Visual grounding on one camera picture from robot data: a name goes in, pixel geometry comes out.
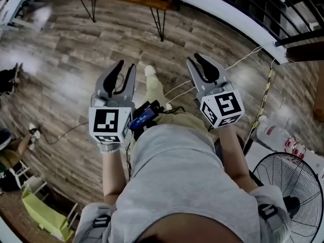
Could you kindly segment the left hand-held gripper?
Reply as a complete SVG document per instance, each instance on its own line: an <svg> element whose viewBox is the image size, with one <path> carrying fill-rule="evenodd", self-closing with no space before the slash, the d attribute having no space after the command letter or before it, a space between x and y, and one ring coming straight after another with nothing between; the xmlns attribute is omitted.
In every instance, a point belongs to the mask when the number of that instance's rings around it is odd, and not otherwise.
<svg viewBox="0 0 324 243"><path fill-rule="evenodd" d="M99 76L89 108L89 133L98 143L123 143L133 120L136 66L132 64L123 87L114 91L124 60L112 64Z"/></svg>

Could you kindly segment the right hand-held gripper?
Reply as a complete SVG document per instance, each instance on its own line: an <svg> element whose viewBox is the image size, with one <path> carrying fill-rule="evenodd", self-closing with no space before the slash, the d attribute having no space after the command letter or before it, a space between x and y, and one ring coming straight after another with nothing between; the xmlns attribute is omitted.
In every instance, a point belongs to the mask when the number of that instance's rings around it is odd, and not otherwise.
<svg viewBox="0 0 324 243"><path fill-rule="evenodd" d="M197 89L201 113L215 129L237 122L245 112L239 90L234 89L231 82L218 83L219 69L199 53L194 53L194 57L204 75L191 58L187 58L186 64Z"/></svg>

